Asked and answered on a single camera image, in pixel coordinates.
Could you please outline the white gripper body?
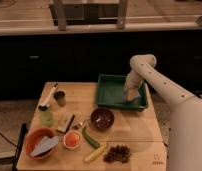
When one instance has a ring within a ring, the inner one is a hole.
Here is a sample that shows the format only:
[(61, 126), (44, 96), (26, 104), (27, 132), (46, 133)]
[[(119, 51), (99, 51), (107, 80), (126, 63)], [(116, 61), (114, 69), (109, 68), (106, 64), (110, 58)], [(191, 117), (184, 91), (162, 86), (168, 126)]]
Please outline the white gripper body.
[(126, 77), (123, 91), (128, 92), (130, 90), (133, 90), (137, 92), (142, 84), (143, 78), (138, 73), (131, 70)]

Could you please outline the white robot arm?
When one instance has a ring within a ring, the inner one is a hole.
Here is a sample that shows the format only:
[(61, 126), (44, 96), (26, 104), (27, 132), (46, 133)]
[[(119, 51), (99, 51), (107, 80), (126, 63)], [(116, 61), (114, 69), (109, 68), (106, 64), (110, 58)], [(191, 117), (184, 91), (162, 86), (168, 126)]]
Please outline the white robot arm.
[(202, 99), (154, 69), (152, 54), (130, 59), (123, 100), (133, 101), (145, 80), (172, 109), (166, 171), (202, 171)]

